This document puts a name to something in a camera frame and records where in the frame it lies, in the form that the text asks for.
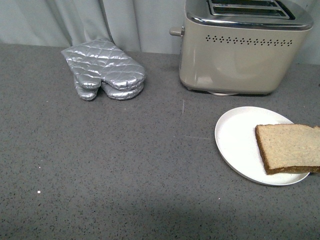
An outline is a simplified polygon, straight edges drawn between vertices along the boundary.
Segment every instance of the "toaster lever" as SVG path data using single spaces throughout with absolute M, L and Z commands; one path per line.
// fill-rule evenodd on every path
M 169 30 L 170 35 L 182 37 L 185 34 L 185 28 L 179 26 L 173 26 Z

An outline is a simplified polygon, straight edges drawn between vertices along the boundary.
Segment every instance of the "toaster top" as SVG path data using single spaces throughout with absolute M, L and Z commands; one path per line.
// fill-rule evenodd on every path
M 186 0 L 186 17 L 201 25 L 305 31 L 311 16 L 289 0 Z

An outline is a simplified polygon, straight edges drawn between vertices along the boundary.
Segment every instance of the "toaster slot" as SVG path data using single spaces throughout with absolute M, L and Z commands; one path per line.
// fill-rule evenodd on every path
M 275 0 L 208 0 L 210 13 L 217 16 L 291 19 Z

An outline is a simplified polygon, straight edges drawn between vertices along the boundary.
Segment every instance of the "toaster vent holes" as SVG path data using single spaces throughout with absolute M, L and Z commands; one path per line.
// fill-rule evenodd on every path
M 265 38 L 244 38 L 244 37 L 231 37 L 231 36 L 210 36 L 205 37 L 207 42 L 212 41 L 214 43 L 227 43 L 227 44 L 246 44 L 254 46 L 274 46 L 274 47 L 290 47 L 293 44 L 293 40 L 286 39 L 265 39 Z

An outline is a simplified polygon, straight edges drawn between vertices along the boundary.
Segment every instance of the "bread crust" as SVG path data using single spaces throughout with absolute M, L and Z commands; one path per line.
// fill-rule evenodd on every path
M 278 167 L 278 168 L 270 168 L 268 158 L 266 155 L 266 152 L 264 150 L 261 138 L 260 138 L 260 132 L 259 132 L 259 126 L 262 125 L 257 125 L 255 127 L 255 138 L 256 142 L 258 144 L 259 152 L 262 158 L 263 166 L 265 169 L 265 172 L 267 175 L 272 175 L 272 174 L 277 174 L 277 173 L 308 173 L 308 172 L 313 172 L 313 173 L 320 173 L 320 166 L 287 166 L 287 167 Z

